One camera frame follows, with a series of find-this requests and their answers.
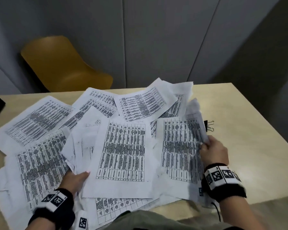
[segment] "person's left hand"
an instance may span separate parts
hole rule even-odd
[[[89,172],[83,172],[81,174],[75,175],[71,170],[67,170],[59,188],[67,189],[74,196],[76,192],[82,188],[84,181],[88,178],[89,175]]]

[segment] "chair backrest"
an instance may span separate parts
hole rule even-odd
[[[49,91],[67,74],[83,71],[87,66],[62,35],[33,40],[24,46],[21,55]]]

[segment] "chair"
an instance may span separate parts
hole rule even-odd
[[[50,92],[110,89],[113,82],[110,75],[88,66],[64,36],[33,40],[21,55]]]

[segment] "hand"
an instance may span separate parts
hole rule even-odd
[[[67,170],[59,188],[67,189],[74,196],[77,191],[82,188],[84,181],[90,175],[89,172],[83,172],[81,174],[75,175],[71,170]]]
[[[200,148],[200,158],[204,163],[205,168],[214,163],[223,163],[228,165],[229,159],[227,148],[212,135],[208,135],[208,138],[210,145],[203,143]]]

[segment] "wooden table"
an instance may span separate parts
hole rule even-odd
[[[126,94],[142,88],[112,89]],[[58,92],[0,96],[6,106],[0,114],[0,127],[41,98],[51,95],[66,104],[83,93]],[[231,84],[194,85],[192,98],[200,103],[204,120],[214,120],[211,133],[227,148],[230,167],[241,178],[250,204],[288,197],[288,143]],[[0,152],[0,168],[4,165]],[[198,216],[194,205],[178,201],[154,211],[179,220]],[[7,229],[0,213],[0,229]]]

